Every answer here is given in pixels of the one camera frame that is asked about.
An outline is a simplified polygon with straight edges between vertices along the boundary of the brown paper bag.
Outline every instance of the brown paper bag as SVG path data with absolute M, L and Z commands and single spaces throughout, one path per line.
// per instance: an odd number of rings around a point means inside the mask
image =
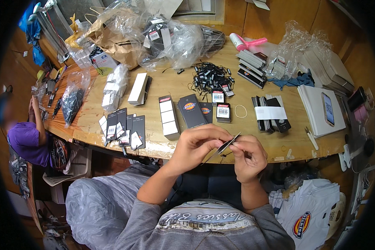
M 104 25 L 120 10 L 109 10 L 101 14 L 86 32 L 86 37 L 99 46 L 105 53 L 109 54 L 118 62 L 125 64 L 128 69 L 134 69 L 137 63 L 137 55 L 128 39 L 122 34 L 115 34 L 107 25 Z

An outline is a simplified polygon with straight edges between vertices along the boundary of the white paper stack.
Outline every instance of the white paper stack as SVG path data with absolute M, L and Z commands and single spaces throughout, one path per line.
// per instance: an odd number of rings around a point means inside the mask
M 315 87 L 322 87 L 345 95 L 350 95 L 354 91 L 353 79 L 337 54 L 332 52 L 328 63 L 316 48 L 305 52 L 300 62 L 311 70 Z
M 310 120 L 311 130 L 315 138 L 342 130 L 346 127 L 335 92 L 306 85 L 298 86 L 297 90 L 303 101 L 305 111 Z M 334 126 L 331 126 L 326 122 L 322 93 L 325 93 L 331 99 Z
M 128 98 L 128 103 L 136 106 L 144 103 L 144 91 L 147 83 L 147 73 L 140 73 L 136 76 L 134 86 Z

